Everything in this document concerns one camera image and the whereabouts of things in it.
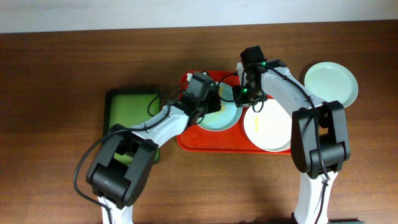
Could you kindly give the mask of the light blue plate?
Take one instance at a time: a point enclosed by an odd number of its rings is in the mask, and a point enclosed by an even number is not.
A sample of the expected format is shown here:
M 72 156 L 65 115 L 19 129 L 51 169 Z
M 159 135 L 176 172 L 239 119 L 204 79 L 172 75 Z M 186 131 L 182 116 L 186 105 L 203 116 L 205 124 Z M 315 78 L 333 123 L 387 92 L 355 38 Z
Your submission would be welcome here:
M 199 127 L 207 131 L 225 131 L 233 127 L 241 118 L 242 108 L 234 102 L 221 100 L 221 109 L 217 112 L 206 114 Z

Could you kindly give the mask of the white plate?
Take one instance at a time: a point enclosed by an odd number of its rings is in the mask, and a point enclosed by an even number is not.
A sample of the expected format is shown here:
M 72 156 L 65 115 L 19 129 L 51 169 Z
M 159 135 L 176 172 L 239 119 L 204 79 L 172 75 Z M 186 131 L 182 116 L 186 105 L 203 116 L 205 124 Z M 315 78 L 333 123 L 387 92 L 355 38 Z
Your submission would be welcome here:
M 290 148 L 292 118 L 274 99 L 268 99 L 258 113 L 249 108 L 243 125 L 248 139 L 263 151 L 282 152 Z

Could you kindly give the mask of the pale green plate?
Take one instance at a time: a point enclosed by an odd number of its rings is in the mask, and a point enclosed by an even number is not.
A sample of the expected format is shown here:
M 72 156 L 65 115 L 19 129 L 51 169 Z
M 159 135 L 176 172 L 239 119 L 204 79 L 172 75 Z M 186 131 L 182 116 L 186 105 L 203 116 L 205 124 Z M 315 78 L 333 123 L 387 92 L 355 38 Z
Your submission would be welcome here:
M 335 62 L 312 65 L 304 76 L 304 85 L 327 102 L 337 100 L 345 108 L 355 102 L 359 93 L 355 76 L 346 67 Z

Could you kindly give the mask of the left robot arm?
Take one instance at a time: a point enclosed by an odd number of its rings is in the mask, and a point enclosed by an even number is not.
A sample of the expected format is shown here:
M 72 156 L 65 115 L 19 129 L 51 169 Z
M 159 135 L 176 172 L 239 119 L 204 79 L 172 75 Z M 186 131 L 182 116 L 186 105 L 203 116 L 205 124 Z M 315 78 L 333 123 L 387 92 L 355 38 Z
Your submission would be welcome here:
M 215 81 L 194 72 L 178 101 L 168 100 L 151 119 L 130 128 L 120 124 L 97 140 L 99 147 L 86 174 L 101 206 L 103 223 L 132 223 L 132 206 L 144 190 L 158 149 L 169 139 L 221 109 Z

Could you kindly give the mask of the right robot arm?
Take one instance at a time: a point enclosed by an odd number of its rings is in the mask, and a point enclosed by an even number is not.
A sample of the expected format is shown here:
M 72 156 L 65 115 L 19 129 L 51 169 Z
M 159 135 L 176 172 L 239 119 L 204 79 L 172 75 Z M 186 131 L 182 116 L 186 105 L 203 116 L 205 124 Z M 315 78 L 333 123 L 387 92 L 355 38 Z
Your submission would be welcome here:
M 290 150 L 301 173 L 293 222 L 329 223 L 331 187 L 351 154 L 344 106 L 315 96 L 283 61 L 267 60 L 258 45 L 243 50 L 240 59 L 240 84 L 233 87 L 236 106 L 264 106 L 271 96 L 292 119 Z

